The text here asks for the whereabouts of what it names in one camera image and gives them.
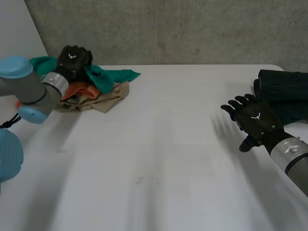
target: white logo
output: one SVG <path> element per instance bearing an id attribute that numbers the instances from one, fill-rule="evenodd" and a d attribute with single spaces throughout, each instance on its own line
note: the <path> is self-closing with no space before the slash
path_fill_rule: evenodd
<path id="1" fill-rule="evenodd" d="M 70 58 L 70 59 L 74 59 L 74 58 L 76 58 L 76 56 L 74 55 L 74 56 L 72 56 L 72 55 L 70 55 L 70 53 L 68 54 L 68 57 Z"/>
<path id="2" fill-rule="evenodd" d="M 260 119 L 261 113 L 259 112 L 259 115 L 257 117 L 251 117 L 252 119 Z"/>

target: white table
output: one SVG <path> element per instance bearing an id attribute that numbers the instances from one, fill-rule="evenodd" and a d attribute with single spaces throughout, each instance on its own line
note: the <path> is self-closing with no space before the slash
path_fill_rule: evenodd
<path id="1" fill-rule="evenodd" d="M 220 110 L 273 65 L 105 66 L 141 72 L 107 114 L 14 126 L 22 170 L 1 187 L 2 231 L 306 231 L 308 199 Z M 287 131 L 304 140 L 308 126 Z"/>

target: folded garment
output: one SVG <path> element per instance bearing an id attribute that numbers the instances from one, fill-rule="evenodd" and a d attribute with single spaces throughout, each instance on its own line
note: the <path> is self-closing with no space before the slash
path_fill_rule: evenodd
<path id="1" fill-rule="evenodd" d="M 31 59 L 30 62 L 37 75 L 43 76 L 56 68 L 57 59 L 49 56 L 42 56 Z M 85 73 L 103 94 L 110 93 L 115 82 L 124 83 L 126 81 L 132 81 L 140 75 L 140 73 L 132 70 L 103 70 L 95 65 L 91 65 L 90 67 L 86 66 Z"/>
<path id="2" fill-rule="evenodd" d="M 261 70 L 254 91 L 284 125 L 308 118 L 308 74 Z"/>
<path id="3" fill-rule="evenodd" d="M 56 107 L 61 112 L 69 111 L 86 111 L 89 109 L 96 109 L 100 112 L 106 113 L 112 108 L 119 100 L 126 98 L 129 93 L 128 82 L 121 84 L 114 84 L 112 92 L 108 94 L 100 94 L 96 99 L 89 99 L 85 95 L 68 98 L 60 101 Z"/>
<path id="4" fill-rule="evenodd" d="M 62 97 L 62 100 L 70 98 L 73 95 L 84 95 L 87 98 L 96 99 L 100 93 L 100 90 L 91 84 L 76 82 L 70 84 L 69 88 L 65 92 L 65 95 Z"/>
<path id="5" fill-rule="evenodd" d="M 254 89 L 260 101 L 308 101 L 308 73 L 260 70 Z"/>

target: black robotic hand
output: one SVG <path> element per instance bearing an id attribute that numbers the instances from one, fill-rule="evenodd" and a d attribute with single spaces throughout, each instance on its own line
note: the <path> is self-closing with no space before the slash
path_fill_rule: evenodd
<path id="1" fill-rule="evenodd" d="M 76 81 L 77 77 L 87 76 L 84 67 L 92 64 L 92 54 L 83 47 L 66 46 L 58 58 L 56 72 L 65 76 L 69 82 Z"/>
<path id="2" fill-rule="evenodd" d="M 246 94 L 229 100 L 229 105 L 222 105 L 221 109 L 230 114 L 241 130 L 248 136 L 240 146 L 241 152 L 248 152 L 254 146 L 262 145 L 264 137 L 275 129 L 282 129 L 283 125 L 267 103 L 257 102 L 255 96 Z"/>

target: black cable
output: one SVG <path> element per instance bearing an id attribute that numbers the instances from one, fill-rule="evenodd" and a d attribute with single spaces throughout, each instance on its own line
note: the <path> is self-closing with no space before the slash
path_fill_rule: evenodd
<path id="1" fill-rule="evenodd" d="M 16 124 L 19 120 L 21 120 L 21 117 L 19 116 L 18 113 L 16 113 L 12 119 L 0 125 L 0 128 L 10 128 L 12 125 Z"/>

